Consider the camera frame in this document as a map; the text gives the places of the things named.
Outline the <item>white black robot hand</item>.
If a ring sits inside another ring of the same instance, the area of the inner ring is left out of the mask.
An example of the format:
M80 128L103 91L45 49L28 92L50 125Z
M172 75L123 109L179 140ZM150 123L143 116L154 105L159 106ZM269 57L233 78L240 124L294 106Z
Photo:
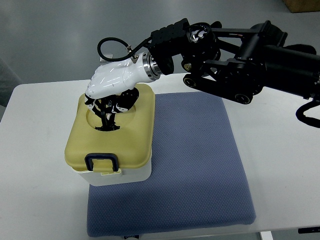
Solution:
M149 52L132 59L111 62L99 66L92 76L85 91L85 105L96 115L102 111L106 114L127 112L135 104L134 94L126 93L133 90L137 83L151 83L160 78L160 67ZM111 106L103 110L99 100L111 96L118 96Z

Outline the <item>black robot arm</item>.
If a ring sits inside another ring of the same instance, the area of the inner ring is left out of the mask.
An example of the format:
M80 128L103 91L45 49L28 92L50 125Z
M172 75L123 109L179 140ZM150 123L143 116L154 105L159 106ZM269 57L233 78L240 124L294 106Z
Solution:
M296 118L317 128L320 121L305 112L320 104L320 57L311 45L285 45L286 38L270 21L240 29L182 19L153 31L140 47L148 49L148 77L172 74L173 56L181 55L186 86L244 105L264 87L297 95L307 103Z

